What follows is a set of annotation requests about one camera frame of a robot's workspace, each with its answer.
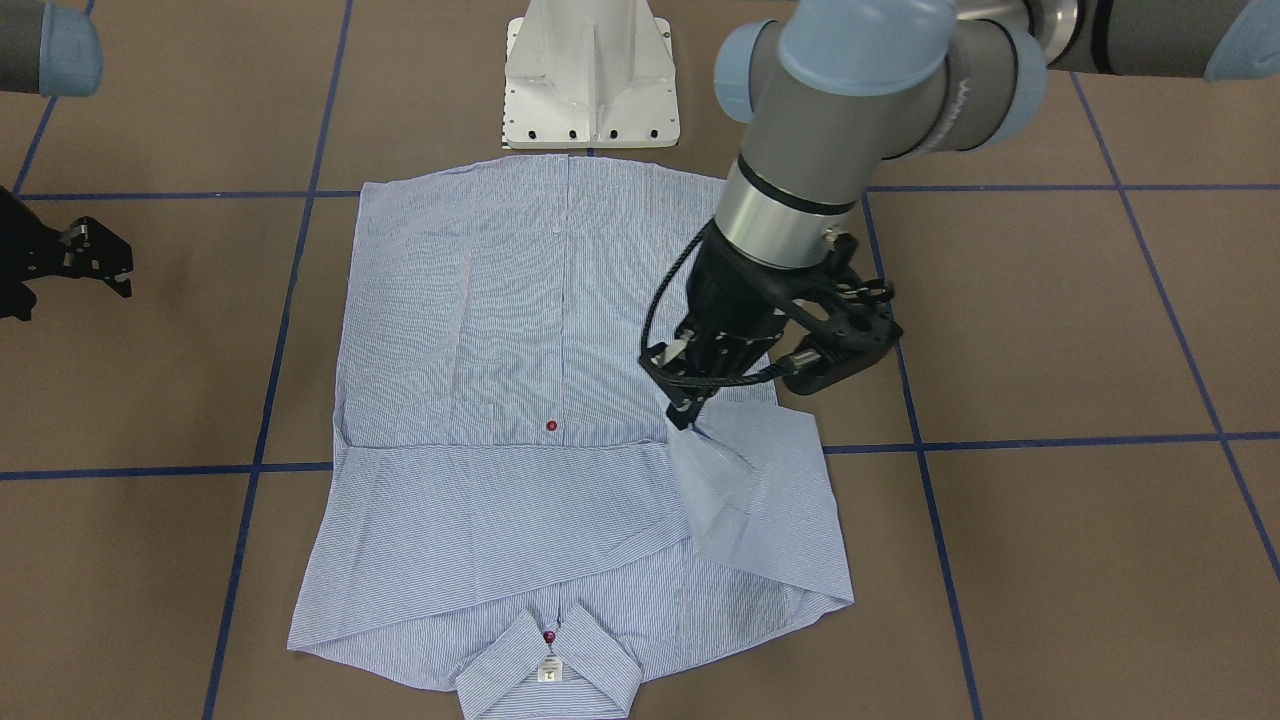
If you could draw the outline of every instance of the shirt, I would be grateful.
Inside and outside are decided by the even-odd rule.
[[[539,155],[364,187],[291,650],[468,720],[620,717],[852,602],[813,418],[762,384],[677,432],[636,364],[721,184]],[[671,291],[655,332],[684,313]]]

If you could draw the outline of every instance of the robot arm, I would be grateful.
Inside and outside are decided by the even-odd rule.
[[[1208,79],[1280,70],[1280,0],[801,0],[792,19],[736,31],[717,96],[749,122],[686,284],[675,341],[640,364],[677,428],[721,387],[782,377],[808,395],[863,370],[901,337],[892,287],[850,268],[841,229],[881,160],[975,150],[1020,131],[1046,63],[1078,72]],[[799,323],[808,334],[748,373]]]
[[[84,97],[102,79],[102,46],[84,13],[0,0],[0,90]]]

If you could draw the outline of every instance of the tan surface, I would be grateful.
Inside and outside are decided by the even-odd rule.
[[[353,197],[316,200],[311,213],[266,437],[268,462],[333,460],[333,429],[328,420],[316,419],[333,416],[334,365],[358,205]]]
[[[0,186],[13,190],[47,102],[36,95],[0,95]]]
[[[1280,191],[1135,192],[1133,205],[1228,432],[1280,424]]]
[[[1236,442],[1231,450],[1274,543],[1280,539],[1280,443]]]
[[[1080,82],[1125,183],[1280,183],[1280,77]]]
[[[301,200],[35,202],[133,245],[133,297],[45,278],[0,329],[5,470],[253,459]]]
[[[502,29],[525,6],[356,3],[320,187],[499,156]],[[675,29],[684,141],[617,155],[721,176],[744,127],[716,106],[717,47],[794,4],[653,8]],[[342,9],[101,3],[102,91],[58,104],[26,191],[305,192]],[[1125,182],[1280,182],[1277,81],[1083,82]],[[1009,145],[886,167],[876,182],[1110,183],[1070,78],[1052,76],[1050,94]],[[0,96],[0,184],[42,110]],[[1228,430],[1280,430],[1280,197],[1130,195]],[[92,214],[132,242],[136,296],[46,279],[32,323],[0,320],[0,717],[201,716],[246,477],[13,478],[251,464],[305,204],[33,204],[50,224]],[[925,441],[1212,430],[1115,192],[883,192],[872,205]],[[355,210],[314,201],[269,462],[330,457]],[[864,245],[859,272],[870,261]],[[892,355],[782,401],[814,413],[827,445],[911,441]],[[1233,447],[1276,541],[1280,441]],[[1276,716],[1276,575],[1216,442],[928,460],[984,717]],[[914,452],[828,464],[858,603],[644,685],[635,717],[972,717]],[[283,650],[328,478],[265,473],[259,487],[215,716],[456,720],[451,694]]]
[[[1280,593],[1216,443],[931,465],[987,717],[1275,717]]]
[[[0,483],[0,717],[197,717],[244,480]]]
[[[340,0],[102,3],[102,87],[59,101],[24,191],[306,188],[342,10]]]
[[[924,439],[1212,429],[1115,192],[872,208]]]

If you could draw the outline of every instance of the folded shirt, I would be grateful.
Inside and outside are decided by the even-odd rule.
[[[636,364],[719,188],[549,155],[365,186],[291,650],[468,720],[608,719],[852,602],[813,418],[762,384],[677,432]]]

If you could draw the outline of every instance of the blue grid line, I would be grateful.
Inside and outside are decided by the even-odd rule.
[[[157,468],[90,468],[83,470],[18,470],[0,473],[6,480],[74,480],[82,478],[145,478],[161,475],[238,475],[252,465],[165,465]]]
[[[1098,149],[1102,150],[1102,159],[1106,160],[1107,169],[1111,172],[1111,178],[1115,181],[1115,191],[1120,195],[1120,202],[1124,204],[1125,214],[1129,217],[1129,225],[1133,228],[1134,238],[1138,241],[1138,249],[1142,250],[1142,258],[1147,263],[1147,270],[1151,273],[1151,281],[1156,286],[1156,292],[1160,293],[1160,301],[1165,306],[1165,314],[1169,315],[1169,323],[1174,328],[1174,334],[1178,336],[1178,345],[1183,350],[1183,356],[1187,359],[1187,366],[1190,369],[1192,378],[1196,380],[1196,388],[1199,391],[1201,400],[1204,402],[1204,411],[1208,413],[1210,421],[1213,424],[1216,438],[1222,446],[1222,454],[1226,456],[1226,464],[1231,468],[1231,475],[1235,477],[1235,484],[1240,489],[1240,497],[1244,500],[1244,506],[1248,509],[1249,516],[1253,519],[1253,528],[1257,530],[1258,539],[1262,541],[1262,548],[1266,551],[1267,559],[1271,561],[1271,571],[1275,573],[1276,580],[1280,580],[1280,557],[1276,556],[1276,548],[1271,543],[1271,537],[1267,534],[1266,525],[1262,523],[1262,515],[1258,512],[1258,507],[1253,502],[1253,493],[1249,492],[1249,486],[1244,482],[1244,473],[1240,471],[1240,466],[1235,461],[1235,452],[1231,451],[1231,443],[1222,427],[1222,420],[1217,415],[1217,409],[1213,406],[1212,398],[1210,398],[1208,386],[1204,384],[1204,378],[1201,375],[1199,365],[1196,364],[1196,356],[1192,354],[1190,345],[1187,342],[1187,334],[1183,332],[1183,324],[1178,320],[1178,314],[1174,313],[1174,304],[1169,299],[1169,292],[1165,290],[1165,281],[1161,279],[1160,270],[1156,268],[1156,260],[1151,254],[1151,249],[1147,246],[1147,237],[1142,232],[1142,225],[1138,223],[1138,214],[1134,213],[1133,204],[1129,201],[1129,193],[1125,191],[1125,186],[1120,182],[1120,173],[1116,172],[1116,165],[1111,158],[1111,151],[1107,149],[1107,142],[1102,138],[1102,128],[1098,126],[1098,120],[1093,114],[1093,108],[1089,106],[1089,99],[1084,95],[1084,87],[1080,85],[1080,78],[1076,77],[1075,73],[1071,73],[1071,83],[1075,86],[1075,94],[1079,96],[1080,105],[1084,108],[1084,114],[1089,119],[1089,127],[1093,128],[1093,136],[1098,141]]]
[[[876,274],[887,278],[884,274],[884,260],[879,251],[879,238],[876,234],[876,220],[872,217],[870,197],[864,192],[861,197],[863,219],[867,222],[867,241],[872,247],[872,258],[876,261]],[[955,580],[951,575],[951,557],[947,553],[947,541],[942,532],[942,518],[938,515],[938,502],[933,495],[933,478],[929,474],[929,459],[924,450],[924,439],[920,434],[920,421],[915,413],[915,400],[911,397],[911,380],[906,374],[906,357],[902,355],[902,345],[895,348],[897,356],[897,372],[902,379],[902,402],[906,405],[906,419],[911,425],[911,441],[915,450],[915,464],[920,469],[920,484],[924,488],[924,501],[929,507],[929,524],[933,527],[933,544],[938,552],[938,565],[942,570],[942,584],[947,592],[947,607],[951,610],[951,625],[955,628],[956,647],[960,651],[960,665],[964,669],[965,687],[969,689],[969,706],[973,720],[982,720],[982,700],[978,696],[978,680],[974,676],[973,661],[969,657],[969,639],[964,630],[964,618],[960,614],[960,598],[956,594]]]
[[[33,141],[29,158],[35,155],[38,142]],[[588,149],[588,156],[594,158],[594,151]],[[20,177],[26,176],[26,169]],[[869,193],[900,193],[900,192],[1111,192],[1115,184],[876,184],[867,188]],[[1126,184],[1130,192],[1148,191],[1280,191],[1280,183],[1252,183],[1252,184]],[[14,192],[23,201],[111,201],[111,200],[246,200],[246,199],[294,199],[294,197],[360,197],[358,190],[227,190],[227,191],[192,191],[192,192]]]
[[[1215,433],[1187,433],[1167,436],[1111,436],[1078,438],[1014,438],[979,439],[955,442],[923,442],[925,452],[957,452],[969,450],[1024,450],[1036,447],[1112,447],[1130,445],[1179,445],[1193,442],[1217,442]],[[1280,430],[1258,430],[1245,433],[1226,433],[1231,442],[1280,441]],[[884,455],[893,452],[915,452],[915,443],[887,442],[868,445],[827,445],[826,455]],[[234,475],[243,473],[328,473],[333,462],[319,460],[311,462],[246,462],[242,465],[161,465],[152,468],[70,468],[60,470],[8,470],[0,471],[0,482],[6,480],[67,480],[78,478],[142,478],[163,475]]]
[[[50,97],[49,102],[45,104],[45,113],[40,115],[36,135],[32,136],[31,145],[27,146],[27,156],[22,159],[22,167],[18,169],[18,178],[13,181],[13,193],[15,196],[22,192],[22,186],[27,182],[27,173],[31,172],[31,164],[36,160],[36,150],[40,147],[40,141],[45,138],[45,128],[49,127],[49,118],[54,114],[54,108],[56,106],[58,96]]]
[[[826,455],[883,455],[887,452],[915,452],[915,443],[884,442],[877,445],[824,445]]]
[[[886,192],[1088,192],[1115,190],[1110,184],[872,184],[869,193]]]
[[[1240,183],[1240,184],[1222,184],[1222,183],[1190,183],[1190,184],[1125,184],[1125,190],[1134,191],[1148,191],[1148,190],[1172,190],[1172,191],[1215,191],[1215,190],[1280,190],[1280,183]]]
[[[232,190],[225,192],[31,192],[19,196],[27,202],[49,200],[246,200],[246,199],[284,199],[308,197],[305,190]]]
[[[230,637],[232,616],[236,611],[236,594],[239,589],[241,569],[244,564],[244,551],[248,544],[248,530],[253,518],[253,501],[257,497],[257,483],[261,477],[262,457],[266,454],[266,436],[271,425],[271,409],[275,404],[275,389],[284,361],[284,343],[289,334],[289,311],[293,304],[293,290],[298,283],[298,266],[306,249],[307,231],[311,227],[311,210],[315,206],[315,192],[320,184],[320,168],[324,164],[325,141],[329,136],[329,119],[333,117],[333,104],[338,95],[338,79],[342,76],[342,60],[347,49],[347,32],[351,29],[352,1],[347,0],[342,14],[342,29],[338,32],[338,49],[333,58],[333,72],[329,77],[329,94],[325,97],[324,115],[320,119],[320,135],[316,138],[315,158],[311,163],[311,182],[307,187],[307,201],[302,208],[302,223],[298,228],[298,241],[293,251],[293,266],[289,269],[289,284],[284,293],[284,307],[280,310],[280,331],[275,341],[275,356],[271,360],[271,374],[266,384],[266,397],[262,401],[262,425],[253,450],[253,471],[248,477],[244,491],[244,507],[241,512],[239,534],[236,539],[236,555],[232,559],[230,577],[227,580],[227,601],[223,605],[223,618],[218,629],[218,643],[214,648],[214,661],[209,671],[209,689],[205,693],[204,720],[212,720],[214,706],[218,702],[218,685],[221,682],[223,661],[227,657],[227,641]]]

